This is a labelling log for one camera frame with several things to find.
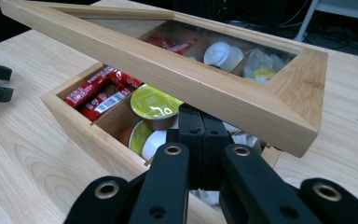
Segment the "glass pane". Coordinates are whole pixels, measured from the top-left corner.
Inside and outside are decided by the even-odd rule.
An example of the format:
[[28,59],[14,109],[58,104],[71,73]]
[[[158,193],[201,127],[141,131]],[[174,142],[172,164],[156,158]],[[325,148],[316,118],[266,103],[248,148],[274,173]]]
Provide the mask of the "glass pane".
[[86,20],[261,84],[296,57],[180,21]]

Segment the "wooden table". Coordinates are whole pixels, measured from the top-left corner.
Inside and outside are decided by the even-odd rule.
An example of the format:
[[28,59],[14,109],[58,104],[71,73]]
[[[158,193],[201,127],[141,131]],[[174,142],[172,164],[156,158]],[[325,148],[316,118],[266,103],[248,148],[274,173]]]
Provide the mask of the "wooden table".
[[[98,4],[144,7],[124,0]],[[296,187],[319,176],[358,197],[358,57],[322,50],[329,58],[320,134],[303,158],[282,153],[275,170]],[[66,136],[40,100],[94,63],[36,31],[0,43],[0,64],[13,70],[0,86],[14,88],[12,101],[0,104],[0,223],[62,223],[82,190],[109,175]]]

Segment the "wooden frame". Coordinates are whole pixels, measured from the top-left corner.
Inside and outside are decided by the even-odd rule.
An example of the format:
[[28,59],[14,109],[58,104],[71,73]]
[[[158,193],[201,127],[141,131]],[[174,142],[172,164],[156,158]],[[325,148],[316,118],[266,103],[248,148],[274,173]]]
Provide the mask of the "wooden frame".
[[[297,157],[305,154],[319,132],[326,53],[292,45],[280,38],[167,10],[88,7],[21,0],[0,0],[0,4],[3,13],[10,18],[100,62],[112,64]],[[181,21],[297,56],[266,86],[261,86],[70,14],[90,18]]]

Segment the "dark background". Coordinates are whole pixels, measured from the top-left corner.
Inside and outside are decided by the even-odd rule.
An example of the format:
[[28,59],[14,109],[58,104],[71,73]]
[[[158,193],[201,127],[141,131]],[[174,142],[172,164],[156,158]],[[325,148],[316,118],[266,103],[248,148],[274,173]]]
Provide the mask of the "dark background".
[[[97,2],[97,0],[46,0],[49,2],[61,2],[61,3],[70,3],[70,4],[82,4],[90,5]],[[280,28],[276,27],[276,24],[279,24],[280,21],[287,21],[295,15],[299,9],[304,5],[306,0],[227,0],[225,3],[223,0],[134,0],[135,2],[140,2],[156,7],[164,7],[167,9],[173,9],[187,14],[192,14],[200,16],[203,18],[228,22],[231,20],[234,21],[248,21],[252,24],[260,24],[260,26],[267,27],[267,29],[262,30],[262,32],[270,33],[273,35],[280,35]],[[265,19],[267,15],[271,13],[265,13],[257,11],[254,8],[252,10],[246,10],[251,8],[252,3],[266,3],[266,2],[275,2],[274,6],[276,8],[277,15],[273,15],[272,20],[276,18],[277,23],[275,25],[266,24]],[[308,10],[310,4],[306,4],[305,8],[291,21],[292,24],[300,23],[303,21],[304,16]],[[312,31],[312,27],[317,26],[318,29],[327,29],[330,26],[344,27],[350,29],[355,38],[358,41],[358,20],[354,18],[342,17],[338,15],[321,13],[319,17],[315,20],[312,20],[309,29]],[[287,38],[293,38],[296,32],[299,29],[298,26],[290,26],[290,28],[285,28],[285,33],[287,30],[292,29],[293,36],[284,36]],[[14,35],[21,34],[29,30],[28,27],[21,25],[20,23],[13,21],[10,18],[2,15],[0,11],[0,42],[8,38],[11,38]]]

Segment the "yellow coffee capsule lid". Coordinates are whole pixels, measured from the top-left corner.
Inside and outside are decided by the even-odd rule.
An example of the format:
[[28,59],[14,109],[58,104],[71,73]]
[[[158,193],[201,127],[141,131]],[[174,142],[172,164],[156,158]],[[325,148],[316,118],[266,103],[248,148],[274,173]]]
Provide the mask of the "yellow coffee capsule lid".
[[144,119],[166,119],[176,115],[183,102],[144,84],[131,97],[133,112]]
[[142,156],[142,149],[144,148],[147,138],[153,133],[152,128],[141,120],[136,124],[130,137],[129,148],[138,156]]

